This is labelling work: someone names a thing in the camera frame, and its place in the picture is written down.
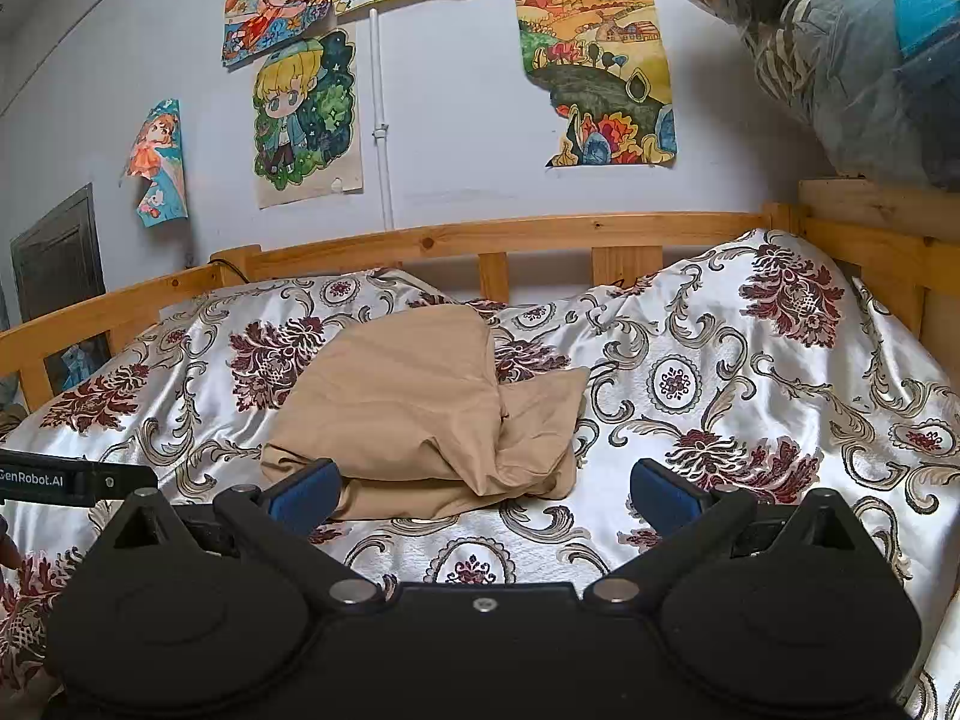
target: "orange-haired cartoon character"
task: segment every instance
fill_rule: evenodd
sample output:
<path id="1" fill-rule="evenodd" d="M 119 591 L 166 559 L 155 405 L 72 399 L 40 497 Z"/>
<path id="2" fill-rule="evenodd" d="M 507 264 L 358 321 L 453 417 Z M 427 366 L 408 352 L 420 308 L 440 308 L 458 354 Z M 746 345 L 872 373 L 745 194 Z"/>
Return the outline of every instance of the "orange-haired cartoon character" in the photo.
<path id="1" fill-rule="evenodd" d="M 133 142 L 127 175 L 150 179 L 150 187 L 136 209 L 147 227 L 186 216 L 184 156 L 176 100 L 163 100 L 150 112 Z"/>
<path id="2" fill-rule="evenodd" d="M 242 50 L 251 52 L 257 41 L 276 19 L 291 19 L 318 0 L 259 0 L 256 13 L 245 13 L 229 19 L 231 23 L 243 23 L 229 37 L 229 45 L 224 45 L 224 60 L 230 61 Z"/>
<path id="3" fill-rule="evenodd" d="M 157 153 L 157 148 L 173 146 L 175 129 L 176 119 L 169 113 L 160 114 L 155 119 L 144 122 L 133 144 L 128 174 L 154 178 L 160 172 L 160 155 Z"/>

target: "wooden bed rail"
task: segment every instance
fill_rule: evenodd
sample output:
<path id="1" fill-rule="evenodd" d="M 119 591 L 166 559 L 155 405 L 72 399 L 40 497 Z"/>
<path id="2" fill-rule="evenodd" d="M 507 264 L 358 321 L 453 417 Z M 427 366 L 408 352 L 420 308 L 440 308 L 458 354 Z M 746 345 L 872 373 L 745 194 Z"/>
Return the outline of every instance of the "wooden bed rail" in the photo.
<path id="1" fill-rule="evenodd" d="M 201 268 L 107 293 L 0 334 L 0 375 L 17 371 L 27 405 L 35 410 L 53 396 L 44 358 L 104 332 L 117 353 L 157 321 L 160 309 L 241 283 L 233 269 L 253 282 L 475 254 L 481 295 L 509 302 L 511 252 L 588 248 L 594 284 L 622 280 L 631 285 L 664 266 L 664 247 L 707 248 L 755 227 L 805 235 L 834 259 L 861 266 L 864 281 L 877 298 L 915 333 L 923 317 L 925 288 L 960 295 L 960 245 L 816 220 L 799 206 L 771 203 L 759 214 L 675 212 L 472 221 L 273 251 L 262 251 L 259 245 L 219 251 Z"/>

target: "bed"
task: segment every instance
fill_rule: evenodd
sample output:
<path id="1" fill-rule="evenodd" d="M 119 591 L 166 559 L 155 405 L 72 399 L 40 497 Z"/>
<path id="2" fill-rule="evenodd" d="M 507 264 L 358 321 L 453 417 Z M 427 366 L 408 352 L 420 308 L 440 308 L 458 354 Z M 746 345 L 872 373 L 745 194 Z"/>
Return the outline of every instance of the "bed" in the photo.
<path id="1" fill-rule="evenodd" d="M 665 268 L 664 247 L 701 253 Z M 596 286 L 509 305 L 508 252 L 573 248 L 592 251 Z M 772 204 L 241 247 L 0 335 L 0 374 L 19 372 L 32 412 L 5 445 L 150 464 L 176 502 L 265 484 L 258 459 L 272 416 L 323 345 L 350 324 L 450 301 L 402 263 L 463 254 L 478 255 L 481 298 L 469 305 L 491 325 L 501 381 L 590 368 L 576 488 L 559 502 L 523 498 L 437 521 L 332 522 L 311 536 L 318 548 L 388 592 L 399 581 L 582 589 L 658 541 L 628 496 L 639 457 L 768 502 L 837 488 L 923 619 L 911 712 L 953 717 L 960 403 L 917 336 L 927 290 L 960 295 L 957 245 Z M 52 397 L 43 357 L 101 332 L 113 359 Z M 27 712 L 49 693 L 46 614 L 116 506 L 56 517 L 31 504 L 0 509 L 30 553 L 2 586 L 0 701 Z"/>

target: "bedspread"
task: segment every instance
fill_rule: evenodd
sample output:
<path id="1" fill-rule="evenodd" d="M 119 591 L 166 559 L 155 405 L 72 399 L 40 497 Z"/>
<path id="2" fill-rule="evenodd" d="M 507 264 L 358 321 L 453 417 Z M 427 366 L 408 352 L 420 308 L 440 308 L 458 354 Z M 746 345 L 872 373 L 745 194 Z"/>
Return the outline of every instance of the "bedspread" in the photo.
<path id="1" fill-rule="evenodd" d="M 150 464 L 181 503 L 265 484 L 258 460 L 270 421 L 320 348 L 349 324 L 443 302 L 392 269 L 218 290 L 168 311 L 6 446 Z M 794 503 L 815 485 L 840 490 L 931 645 L 960 554 L 958 398 L 920 343 L 816 248 L 757 230 L 630 289 L 469 305 L 496 336 L 501 382 L 590 369 L 573 493 L 435 521 L 330 522 L 310 536 L 320 549 L 387 592 L 399 581 L 582 589 L 656 544 L 628 495 L 632 465 L 652 457 L 700 487 L 741 485 L 766 502 Z M 0 509 L 30 552 L 1 585 L 0 694 L 42 676 L 46 614 L 118 505 Z M 953 717 L 957 649 L 954 610 L 920 675 L 915 716 Z"/>

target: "white wall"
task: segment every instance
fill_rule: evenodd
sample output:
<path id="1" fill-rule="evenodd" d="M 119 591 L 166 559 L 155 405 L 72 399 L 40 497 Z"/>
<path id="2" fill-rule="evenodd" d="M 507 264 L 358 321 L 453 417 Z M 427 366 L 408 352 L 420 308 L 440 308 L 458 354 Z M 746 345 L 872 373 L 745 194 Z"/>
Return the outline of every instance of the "white wall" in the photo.
<path id="1" fill-rule="evenodd" d="M 10 48 L 0 40 L 0 100 L 4 99 L 7 84 L 7 68 L 10 64 Z"/>
<path id="2" fill-rule="evenodd" d="M 96 0 L 41 0 L 16 36 L 11 86 Z M 830 172 L 813 136 L 760 93 L 736 33 L 682 0 L 656 0 L 673 79 L 675 167 L 546 170 L 563 120 L 520 66 L 512 0 L 407 0 L 381 16 L 397 226 L 565 212 L 746 210 Z M 0 283 L 6 242 L 93 183 L 108 289 L 179 269 L 190 250 L 280 247 L 380 228 L 368 25 L 358 20 L 361 193 L 259 210 L 253 67 L 220 62 L 223 0 L 104 0 L 0 119 Z M 181 101 L 190 224 L 142 227 L 118 188 L 157 100 Z"/>

